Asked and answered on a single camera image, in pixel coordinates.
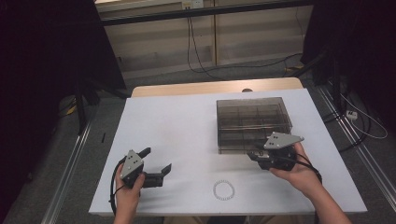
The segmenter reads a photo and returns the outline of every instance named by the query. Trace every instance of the transparent plastic box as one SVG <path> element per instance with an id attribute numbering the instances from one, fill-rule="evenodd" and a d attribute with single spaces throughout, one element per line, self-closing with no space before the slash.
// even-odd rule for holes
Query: transparent plastic box
<path id="1" fill-rule="evenodd" d="M 219 154 L 257 152 L 272 132 L 290 133 L 291 121 L 281 97 L 219 100 Z"/>

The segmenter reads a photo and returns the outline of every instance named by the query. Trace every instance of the table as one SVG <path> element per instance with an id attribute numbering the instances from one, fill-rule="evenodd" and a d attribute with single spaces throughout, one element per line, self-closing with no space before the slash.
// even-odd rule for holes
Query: table
<path id="1" fill-rule="evenodd" d="M 296 90 L 286 90 L 291 82 Z M 271 90 L 262 91 L 256 83 L 267 84 Z M 367 211 L 309 93 L 298 83 L 296 79 L 262 79 L 136 88 L 125 105 L 90 213 L 112 216 L 107 201 L 114 166 L 129 149 L 151 147 L 145 158 L 146 172 L 157 173 L 169 163 L 173 167 L 163 187 L 142 189 L 139 216 L 312 214 L 314 207 L 301 192 L 261 170 L 247 155 L 218 153 L 216 100 L 279 96 L 293 124 L 291 133 L 305 138 L 306 154 L 320 170 L 325 188 L 345 212 Z M 195 94 L 193 86 L 202 87 L 196 91 L 206 94 Z M 175 95 L 186 87 L 187 95 Z M 246 88 L 254 91 L 240 92 Z M 230 199 L 219 200 L 216 195 Z"/>

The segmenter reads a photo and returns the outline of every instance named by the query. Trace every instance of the gray floor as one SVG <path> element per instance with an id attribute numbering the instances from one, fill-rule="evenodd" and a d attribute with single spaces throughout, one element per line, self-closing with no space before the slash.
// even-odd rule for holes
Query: gray floor
<path id="1" fill-rule="evenodd" d="M 288 60 L 288 65 L 296 65 L 297 62 L 298 57 L 292 58 Z M 270 62 L 244 63 L 243 65 L 264 63 Z M 283 63 L 279 63 L 260 68 L 226 68 L 211 71 L 210 75 L 227 80 L 282 77 L 284 75 L 284 66 Z M 206 74 L 185 71 L 157 77 L 130 79 L 127 80 L 127 83 L 129 85 L 128 92 L 132 92 L 136 86 L 204 81 L 217 81 L 217 79 L 208 77 Z M 318 92 L 319 88 L 313 85 L 311 76 L 309 74 L 303 76 L 302 82 L 309 90 L 320 115 L 325 116 L 331 113 L 331 110 Z M 56 223 L 112 223 L 112 217 L 93 216 L 88 213 L 88 209 L 112 145 L 125 101 L 105 92 L 100 92 L 100 95 L 102 100 L 98 106 L 86 106 L 89 111 L 88 114 L 94 115 L 92 116 L 91 131 L 78 158 L 78 163 L 69 188 L 65 193 L 59 215 L 55 218 Z M 354 100 L 359 104 L 357 97 L 354 97 Z M 64 99 L 61 105 L 69 101 L 70 99 Z M 328 123 L 327 127 L 338 148 L 350 145 L 337 121 Z M 77 133 L 78 118 L 76 113 L 59 120 L 56 132 L 54 132 L 49 142 L 47 153 L 33 171 L 33 180 L 26 183 L 23 187 L 19 198 L 8 213 L 5 223 L 40 223 L 43 220 L 50 200 L 61 180 L 64 168 L 72 154 L 72 149 L 78 138 Z M 372 134 L 381 135 L 382 131 L 373 124 Z M 384 140 L 368 137 L 364 144 L 370 149 L 370 152 L 389 179 L 395 183 L 395 133 L 389 133 L 389 137 Z M 350 218 L 354 223 L 396 223 L 395 211 L 389 205 L 356 150 L 356 148 L 353 148 L 344 152 L 342 157 L 361 193 L 361 197 L 366 203 L 368 212 L 349 215 Z M 313 223 L 312 216 L 304 216 L 304 220 L 305 223 Z M 135 223 L 161 223 L 161 219 L 159 217 L 141 217 Z"/>

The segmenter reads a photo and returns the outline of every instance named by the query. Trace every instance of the human hand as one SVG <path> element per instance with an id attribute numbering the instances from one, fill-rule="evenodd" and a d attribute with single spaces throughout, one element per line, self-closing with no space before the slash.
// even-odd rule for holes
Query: human hand
<path id="1" fill-rule="evenodd" d="M 309 163 L 308 157 L 304 152 L 301 143 L 294 144 L 295 152 L 297 153 L 297 161 Z M 282 179 L 289 181 L 297 190 L 301 191 L 306 197 L 313 189 L 323 188 L 317 175 L 310 168 L 296 163 L 291 171 L 278 170 L 271 168 L 270 172 Z"/>
<path id="2" fill-rule="evenodd" d="M 116 174 L 116 189 L 121 188 L 124 183 L 120 178 L 123 164 L 119 167 Z M 128 189 L 123 187 L 116 193 L 117 199 L 117 213 L 114 223 L 131 223 L 136 215 L 137 204 L 139 203 L 140 190 L 145 182 L 145 175 L 140 174 L 134 182 L 134 187 Z"/>

